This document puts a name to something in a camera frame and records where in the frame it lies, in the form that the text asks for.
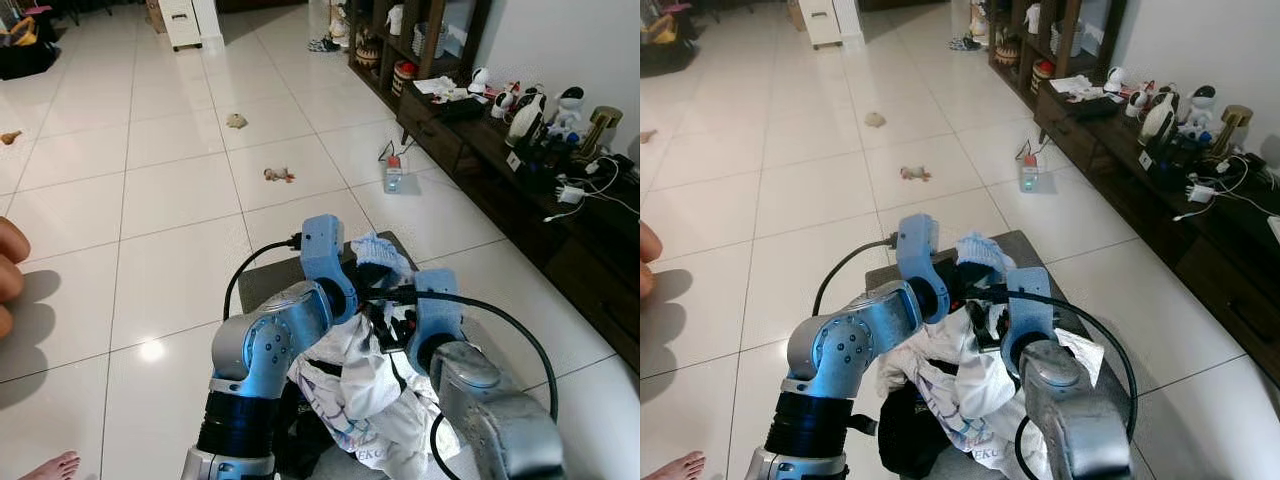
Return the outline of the person hand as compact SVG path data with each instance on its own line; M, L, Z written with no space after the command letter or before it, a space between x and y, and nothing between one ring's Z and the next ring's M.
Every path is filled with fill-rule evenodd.
M8 218L1 218L1 338L10 334L14 316L5 302L20 296L26 278L18 265L29 257L26 234Z
M649 264L659 259L662 251L663 244L659 237L645 221L640 221L640 300L645 300L655 287L655 274Z

